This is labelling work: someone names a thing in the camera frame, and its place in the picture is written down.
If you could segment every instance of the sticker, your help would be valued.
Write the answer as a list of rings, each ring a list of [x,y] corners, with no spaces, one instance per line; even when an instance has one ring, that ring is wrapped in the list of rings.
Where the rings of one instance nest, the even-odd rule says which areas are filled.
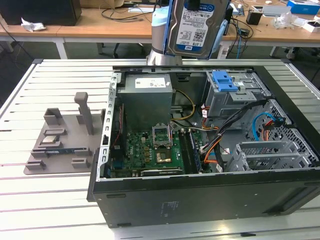
[[[201,3],[199,11],[189,11],[185,6],[183,6],[176,44],[184,50],[198,51],[204,45],[208,32],[206,22],[214,14],[215,6]]]
[[[202,117],[208,118],[208,112],[207,112],[207,110],[202,110]]]
[[[219,164],[217,164],[216,165],[216,169],[217,169],[217,171],[219,172],[219,173],[222,173],[222,167],[219,165]]]
[[[230,149],[229,148],[225,148],[224,151],[221,154],[222,155],[230,154]]]
[[[59,151],[46,151],[47,154],[58,154]]]
[[[244,86],[244,84],[241,81],[235,81],[233,84],[235,86]]]
[[[145,78],[137,78],[135,80],[135,88],[136,89],[153,89],[153,88],[165,88],[166,81],[164,77],[145,77]]]

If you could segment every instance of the slotted metal surface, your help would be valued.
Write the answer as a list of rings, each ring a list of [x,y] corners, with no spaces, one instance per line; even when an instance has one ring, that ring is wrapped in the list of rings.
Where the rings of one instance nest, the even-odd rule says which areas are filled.
[[[300,81],[279,60],[192,61],[194,66],[266,66],[282,82]],[[89,174],[23,174],[29,152],[43,126],[46,108],[58,107],[62,114],[78,113],[74,94],[86,91],[88,105],[99,112],[108,101],[112,66],[139,66],[145,60],[74,59],[45,60],[32,65],[16,91],[0,110],[0,239],[306,239],[320,235],[320,198],[288,216],[258,217],[169,224],[160,226],[113,228],[110,230],[95,202],[87,202]],[[295,101],[317,100],[307,87],[288,89]],[[320,114],[307,114],[310,120]]]

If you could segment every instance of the green circuit board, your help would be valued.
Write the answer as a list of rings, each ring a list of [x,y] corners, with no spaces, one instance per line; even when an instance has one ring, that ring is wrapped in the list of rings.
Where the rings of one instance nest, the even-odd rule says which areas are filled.
[[[195,131],[192,133],[196,146],[204,145],[202,135]],[[160,135],[160,141],[168,139]],[[164,162],[160,159],[159,152],[169,153],[170,162]],[[152,169],[170,169],[178,168],[184,172],[184,163],[181,155],[181,146],[178,137],[178,131],[172,131],[171,149],[165,147],[154,148],[152,132],[129,132],[126,140],[126,157],[121,169],[111,169],[113,178],[132,177],[133,171],[143,171]]]

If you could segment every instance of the computer tower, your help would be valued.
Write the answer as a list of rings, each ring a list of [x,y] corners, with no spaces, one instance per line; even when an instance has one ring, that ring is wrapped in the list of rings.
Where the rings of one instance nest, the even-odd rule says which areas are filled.
[[[20,25],[21,18],[44,25],[74,26],[82,13],[79,0],[1,0],[0,14],[8,25]]]

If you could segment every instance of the motherboard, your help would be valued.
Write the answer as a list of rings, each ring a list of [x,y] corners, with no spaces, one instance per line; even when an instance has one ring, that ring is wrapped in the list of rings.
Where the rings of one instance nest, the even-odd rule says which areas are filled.
[[[190,134],[192,139],[182,142],[182,136]],[[169,138],[170,146],[155,144],[166,142]],[[199,131],[186,132],[181,130],[170,131],[169,135],[159,132],[153,135],[152,131],[147,132],[128,132],[126,136],[125,157],[123,160],[114,159],[111,167],[112,178],[128,177],[148,177],[187,174],[189,166],[186,166],[183,159],[188,159],[186,150],[189,145],[194,147],[193,154],[200,151],[200,147],[205,143]]]

